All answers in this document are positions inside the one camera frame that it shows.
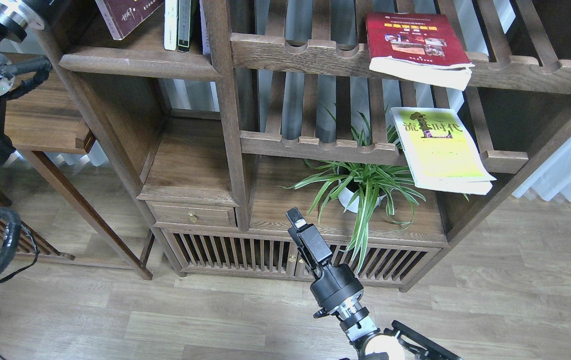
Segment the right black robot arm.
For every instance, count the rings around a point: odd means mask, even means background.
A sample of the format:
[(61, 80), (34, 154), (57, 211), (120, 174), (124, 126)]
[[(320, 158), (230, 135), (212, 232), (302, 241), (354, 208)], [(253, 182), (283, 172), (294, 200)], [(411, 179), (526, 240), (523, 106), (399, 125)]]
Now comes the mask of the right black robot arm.
[(307, 223), (293, 207), (286, 212), (291, 223), (288, 234), (314, 281), (310, 291), (320, 309), (315, 319), (334, 316), (359, 360), (404, 360), (407, 353), (416, 360), (459, 360), (461, 357), (436, 342), (393, 321), (383, 332), (370, 318), (367, 307), (360, 304), (364, 287), (350, 267), (332, 264), (332, 252), (314, 224)]

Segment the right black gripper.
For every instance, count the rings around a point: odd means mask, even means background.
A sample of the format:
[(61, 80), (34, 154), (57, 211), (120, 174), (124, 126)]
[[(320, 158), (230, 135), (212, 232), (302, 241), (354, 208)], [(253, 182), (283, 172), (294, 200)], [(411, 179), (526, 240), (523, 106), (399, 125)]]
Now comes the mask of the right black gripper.
[(290, 222), (288, 234), (297, 245), (308, 271), (316, 281), (329, 280), (331, 278), (329, 268), (332, 267), (330, 262), (332, 251), (316, 226), (308, 225), (297, 207), (288, 210), (285, 216)]

